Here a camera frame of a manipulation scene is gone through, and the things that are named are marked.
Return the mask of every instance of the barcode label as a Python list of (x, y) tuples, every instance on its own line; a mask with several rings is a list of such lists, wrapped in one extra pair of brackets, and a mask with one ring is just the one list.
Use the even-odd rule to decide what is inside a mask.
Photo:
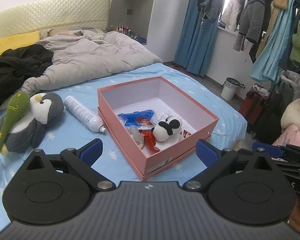
[(147, 170), (146, 170), (146, 174), (149, 174), (150, 172), (155, 171), (156, 169), (158, 169), (158, 168), (160, 168), (160, 167), (166, 165), (166, 164), (169, 163), (171, 160), (172, 160), (172, 157), (170, 157), (170, 158), (166, 159), (165, 161), (163, 161), (163, 162), (157, 164), (156, 166), (153, 166), (152, 168), (147, 169)]
[(82, 123), (88, 123), (93, 117), (88, 111), (77, 104), (74, 100), (68, 102), (68, 109), (78, 118)]

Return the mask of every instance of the white cabinet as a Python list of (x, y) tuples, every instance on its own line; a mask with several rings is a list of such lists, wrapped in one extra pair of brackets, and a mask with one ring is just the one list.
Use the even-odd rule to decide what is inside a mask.
[(189, 0), (154, 0), (146, 48), (163, 62), (173, 61)]
[(112, 0), (109, 30), (126, 25), (163, 62), (173, 61), (189, 0)]

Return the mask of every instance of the human hand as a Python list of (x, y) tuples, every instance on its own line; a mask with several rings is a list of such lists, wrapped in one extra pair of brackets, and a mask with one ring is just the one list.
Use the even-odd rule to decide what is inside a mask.
[(300, 202), (297, 199), (296, 205), (290, 215), (289, 225), (300, 233)]

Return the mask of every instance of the gray comforter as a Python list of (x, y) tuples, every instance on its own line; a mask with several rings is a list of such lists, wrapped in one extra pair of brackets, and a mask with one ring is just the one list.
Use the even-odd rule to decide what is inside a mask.
[(54, 90), (88, 80), (134, 70), (162, 60), (128, 36), (110, 32), (109, 45), (97, 45), (88, 36), (54, 35), (38, 42), (54, 52), (53, 65), (41, 77), (31, 77), (22, 85), (29, 93)]

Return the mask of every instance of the spray can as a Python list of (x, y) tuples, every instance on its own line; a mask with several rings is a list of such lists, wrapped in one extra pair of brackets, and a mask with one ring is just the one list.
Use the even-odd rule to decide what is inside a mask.
[(103, 121), (100, 116), (84, 106), (73, 96), (66, 97), (64, 105), (90, 131), (101, 133), (106, 132), (106, 127), (103, 125)]

